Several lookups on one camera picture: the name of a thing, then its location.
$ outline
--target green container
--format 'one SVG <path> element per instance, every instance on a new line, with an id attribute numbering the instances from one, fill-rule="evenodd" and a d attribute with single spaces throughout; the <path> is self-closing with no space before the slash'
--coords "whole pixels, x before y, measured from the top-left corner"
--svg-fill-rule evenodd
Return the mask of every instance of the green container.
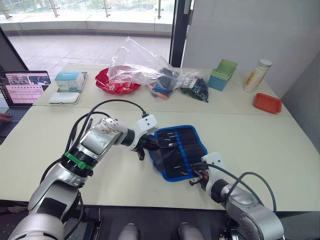
<path id="1" fill-rule="evenodd" d="M 213 69 L 209 79 L 209 87 L 222 91 L 228 80 L 237 69 L 238 63 L 222 59 L 216 69 Z"/>

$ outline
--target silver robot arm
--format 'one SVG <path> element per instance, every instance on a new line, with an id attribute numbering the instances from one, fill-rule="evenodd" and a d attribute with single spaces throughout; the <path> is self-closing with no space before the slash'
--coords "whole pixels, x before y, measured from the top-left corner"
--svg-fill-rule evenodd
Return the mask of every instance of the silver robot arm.
<path id="1" fill-rule="evenodd" d="M 153 115 L 140 119 L 132 129 L 116 119 L 102 118 L 40 183 L 29 201 L 29 215 L 17 225 L 9 240 L 63 240 L 63 222 L 78 205 L 79 188 L 93 175 L 93 168 L 104 154 L 113 145 L 123 145 L 138 152 L 143 160 L 144 148 L 157 148 L 147 136 L 157 129 Z"/>
<path id="2" fill-rule="evenodd" d="M 203 163 L 213 164 L 225 169 L 220 153 L 214 152 L 202 157 Z M 233 184 L 228 184 L 226 175 L 216 168 L 198 168 L 197 175 L 189 183 L 200 183 L 206 193 L 225 208 L 229 217 L 235 220 L 239 227 L 237 231 L 247 240 L 279 240 L 283 239 L 284 228 L 274 212 L 261 205 L 248 191 L 236 186 L 231 195 L 220 202 Z"/>

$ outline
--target blue tool roll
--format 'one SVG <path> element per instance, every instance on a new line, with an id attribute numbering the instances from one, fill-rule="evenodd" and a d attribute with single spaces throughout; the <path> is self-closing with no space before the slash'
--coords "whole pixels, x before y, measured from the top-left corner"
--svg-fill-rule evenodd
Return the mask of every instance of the blue tool roll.
<path id="1" fill-rule="evenodd" d="M 201 157 L 208 153 L 191 125 L 159 129 L 154 138 L 159 149 L 148 152 L 155 168 L 169 182 L 193 178 L 190 164 L 201 162 Z"/>

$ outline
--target white table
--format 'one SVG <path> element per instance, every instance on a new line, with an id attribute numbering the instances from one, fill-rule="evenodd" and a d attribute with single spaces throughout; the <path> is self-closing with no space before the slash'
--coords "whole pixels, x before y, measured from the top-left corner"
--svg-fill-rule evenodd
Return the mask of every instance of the white table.
<path id="1" fill-rule="evenodd" d="M 63 154 L 74 121 L 89 110 L 33 106 L 0 146 L 0 199 L 28 201 L 44 169 Z M 106 111 L 127 126 L 141 117 L 138 110 Z M 274 191 L 279 211 L 320 210 L 319 154 L 291 116 L 151 113 L 160 128 L 193 125 L 208 152 L 220 152 L 236 176 L 261 174 Z M 272 208 L 266 187 L 253 176 L 245 181 Z M 81 193 L 85 204 L 222 209 L 199 185 L 167 182 L 148 156 L 139 161 L 135 152 L 121 146 L 98 163 Z"/>
<path id="2" fill-rule="evenodd" d="M 259 110 L 253 106 L 256 93 L 264 93 L 276 97 L 275 93 L 268 86 L 266 81 L 262 81 L 256 93 L 247 93 L 242 90 L 243 83 L 248 79 L 250 72 L 237 69 L 223 91 L 218 91 L 209 87 L 209 103 L 195 100 L 185 96 L 179 89 L 175 90 L 168 100 L 163 100 L 151 96 L 147 86 L 141 86 L 131 94 L 112 95 L 104 92 L 96 86 L 96 75 L 107 65 L 102 64 L 81 64 L 69 63 L 63 69 L 64 71 L 83 71 L 88 72 L 88 80 L 84 91 L 80 96 L 77 105 L 64 105 L 63 107 L 92 108 L 96 104 L 108 99 L 124 99 L 134 101 L 150 111 L 181 112 L 181 113 L 216 113 L 216 114 L 250 114 L 250 115 L 272 115 L 271 113 Z M 208 80 L 212 69 L 199 69 L 204 73 Z M 52 79 L 52 84 L 46 89 L 35 106 L 49 106 L 49 97 L 57 92 L 58 86 Z M 102 105 L 103 109 L 135 110 L 136 107 L 119 102 L 111 102 Z M 281 116 L 290 116 L 290 113 L 282 105 Z"/>

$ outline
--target jar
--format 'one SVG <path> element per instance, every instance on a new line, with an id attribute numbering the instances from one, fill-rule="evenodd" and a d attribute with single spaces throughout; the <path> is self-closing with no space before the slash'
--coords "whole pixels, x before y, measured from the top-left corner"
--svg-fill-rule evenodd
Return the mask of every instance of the jar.
<path id="1" fill-rule="evenodd" d="M 243 90 L 247 93 L 253 93 L 261 81 L 264 79 L 269 68 L 271 67 L 272 62 L 266 59 L 260 59 L 257 66 L 251 73 L 248 80 L 243 85 Z"/>

